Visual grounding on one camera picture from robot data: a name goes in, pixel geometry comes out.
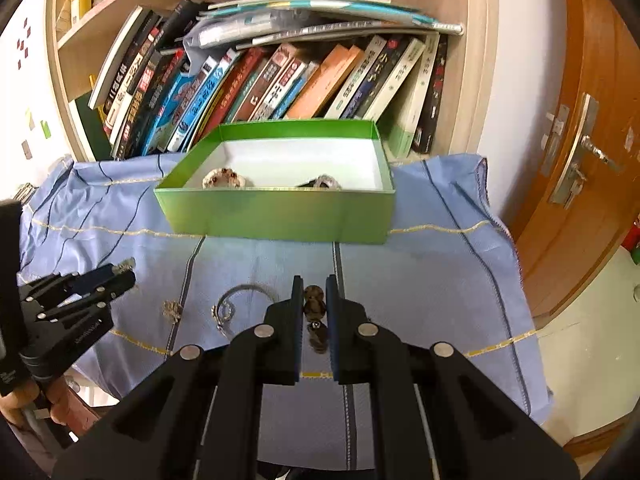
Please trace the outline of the person's left hand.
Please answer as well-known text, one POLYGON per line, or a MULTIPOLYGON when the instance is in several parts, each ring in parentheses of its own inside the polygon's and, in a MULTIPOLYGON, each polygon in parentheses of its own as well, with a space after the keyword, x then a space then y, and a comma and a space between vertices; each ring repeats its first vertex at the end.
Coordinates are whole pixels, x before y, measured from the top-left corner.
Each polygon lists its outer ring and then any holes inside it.
MULTIPOLYGON (((12 425, 24 428, 26 408, 35 403, 40 393, 39 386, 32 379, 26 380, 11 393, 2 396, 2 416, 12 425)), ((99 416, 66 384, 64 378, 51 382, 44 395, 50 403, 52 422, 70 428, 78 437, 83 436, 99 420, 99 416)))

